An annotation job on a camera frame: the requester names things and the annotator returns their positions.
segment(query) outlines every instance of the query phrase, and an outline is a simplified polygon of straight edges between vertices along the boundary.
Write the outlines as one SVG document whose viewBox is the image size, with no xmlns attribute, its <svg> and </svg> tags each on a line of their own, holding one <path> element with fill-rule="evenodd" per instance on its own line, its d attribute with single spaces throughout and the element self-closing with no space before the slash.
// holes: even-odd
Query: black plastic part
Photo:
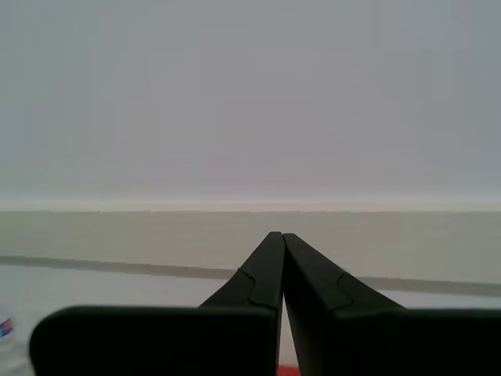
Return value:
<svg viewBox="0 0 501 376">
<path fill-rule="evenodd" d="M 296 235 L 283 237 L 301 376 L 499 373 L 500 311 L 405 309 Z"/>
<path fill-rule="evenodd" d="M 276 374 L 285 246 L 270 233 L 195 309 L 74 307 L 35 328 L 37 376 Z"/>
</svg>

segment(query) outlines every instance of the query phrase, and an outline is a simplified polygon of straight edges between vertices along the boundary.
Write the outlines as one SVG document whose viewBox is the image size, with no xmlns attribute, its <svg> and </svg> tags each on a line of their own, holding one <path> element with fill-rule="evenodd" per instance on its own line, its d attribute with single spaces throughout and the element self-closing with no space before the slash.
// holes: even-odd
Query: small label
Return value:
<svg viewBox="0 0 501 376">
<path fill-rule="evenodd" d="M 4 337 L 12 331 L 13 331 L 12 319 L 7 319 L 3 323 L 0 324 L 0 337 Z"/>
</svg>

